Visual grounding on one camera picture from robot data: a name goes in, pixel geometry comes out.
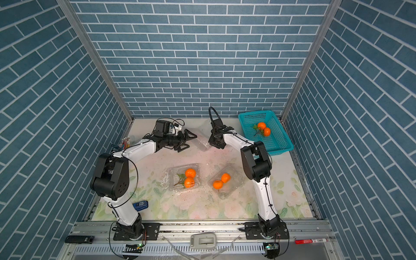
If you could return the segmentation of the orange pair with leaves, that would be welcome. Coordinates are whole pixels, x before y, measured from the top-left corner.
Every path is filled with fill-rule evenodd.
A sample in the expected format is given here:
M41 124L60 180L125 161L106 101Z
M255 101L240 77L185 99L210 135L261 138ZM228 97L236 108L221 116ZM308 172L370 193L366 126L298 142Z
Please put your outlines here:
M264 122L253 125L253 129L255 130L255 136L261 135L263 137L268 137L271 135L271 129L268 128Z

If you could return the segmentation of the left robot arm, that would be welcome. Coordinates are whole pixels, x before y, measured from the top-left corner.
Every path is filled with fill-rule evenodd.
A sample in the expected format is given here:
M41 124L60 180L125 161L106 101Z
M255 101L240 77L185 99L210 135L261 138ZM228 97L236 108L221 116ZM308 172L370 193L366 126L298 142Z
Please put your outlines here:
M178 120L158 119L151 133L135 145L116 153L103 153L96 160L90 183L91 190L107 202L121 228L141 229L141 216L130 202L130 164L152 155L163 148L181 152L190 146L188 141L197 135Z

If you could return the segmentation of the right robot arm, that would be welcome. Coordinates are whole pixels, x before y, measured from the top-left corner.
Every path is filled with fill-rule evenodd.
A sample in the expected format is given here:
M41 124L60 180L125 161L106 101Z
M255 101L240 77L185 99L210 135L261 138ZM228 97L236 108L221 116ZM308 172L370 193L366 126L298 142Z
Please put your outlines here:
M277 229L281 219L275 209L271 196L270 176L272 163L268 152L261 141L251 141L238 134L232 127L223 124L223 121L211 119L211 135L209 144L215 148L223 149L229 145L240 151L245 175L253 182L258 201L258 219L262 232Z

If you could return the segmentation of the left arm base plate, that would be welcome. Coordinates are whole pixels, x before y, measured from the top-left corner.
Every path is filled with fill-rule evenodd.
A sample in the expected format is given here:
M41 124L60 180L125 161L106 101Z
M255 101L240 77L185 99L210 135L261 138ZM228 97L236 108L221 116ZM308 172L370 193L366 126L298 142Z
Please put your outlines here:
M143 223L138 238L133 238L126 231L123 231L118 223L111 227L111 230L114 232L114 241L156 241L159 236L160 227L160 223Z

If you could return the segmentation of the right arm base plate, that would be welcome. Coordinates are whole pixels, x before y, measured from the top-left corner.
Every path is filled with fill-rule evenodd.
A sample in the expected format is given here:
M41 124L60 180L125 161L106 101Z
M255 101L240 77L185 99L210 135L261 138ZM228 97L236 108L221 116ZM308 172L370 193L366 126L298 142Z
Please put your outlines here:
M259 222L245 222L243 227L238 229L245 233L247 240L260 240L260 239L288 239L290 237L289 230L285 222L277 224L276 228L272 228L271 231L262 232Z

